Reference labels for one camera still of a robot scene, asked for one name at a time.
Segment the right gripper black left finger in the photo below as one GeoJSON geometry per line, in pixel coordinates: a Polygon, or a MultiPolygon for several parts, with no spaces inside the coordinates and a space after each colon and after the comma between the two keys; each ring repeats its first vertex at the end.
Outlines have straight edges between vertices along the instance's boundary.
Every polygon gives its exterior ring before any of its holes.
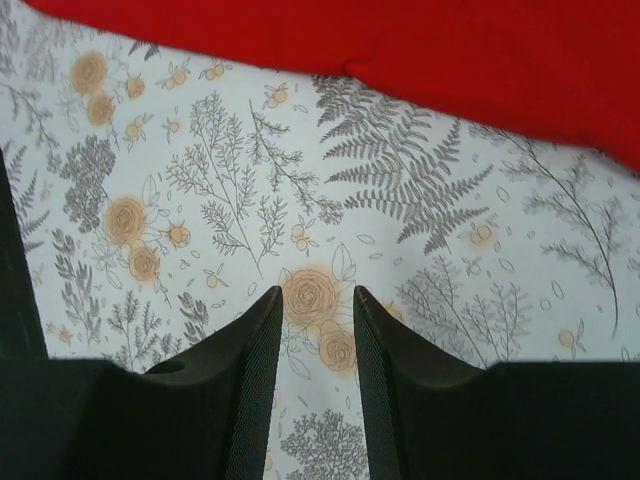
{"type": "Polygon", "coordinates": [[[145,373],[107,360],[1,363],[5,479],[259,479],[283,321],[279,287],[145,373]]]}

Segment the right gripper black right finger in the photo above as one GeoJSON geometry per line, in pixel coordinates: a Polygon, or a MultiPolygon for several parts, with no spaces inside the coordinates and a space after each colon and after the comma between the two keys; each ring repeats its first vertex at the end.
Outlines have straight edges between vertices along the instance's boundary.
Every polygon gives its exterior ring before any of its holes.
{"type": "Polygon", "coordinates": [[[474,367],[400,323],[364,287],[353,311],[374,479],[635,479],[635,362],[474,367]]]}

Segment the red t shirt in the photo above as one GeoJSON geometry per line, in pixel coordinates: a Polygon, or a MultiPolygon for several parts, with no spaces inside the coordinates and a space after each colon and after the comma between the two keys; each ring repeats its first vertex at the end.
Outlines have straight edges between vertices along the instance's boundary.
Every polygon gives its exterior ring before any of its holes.
{"type": "Polygon", "coordinates": [[[164,46],[350,76],[446,114],[639,166],[635,1],[37,1],[164,46]]]}

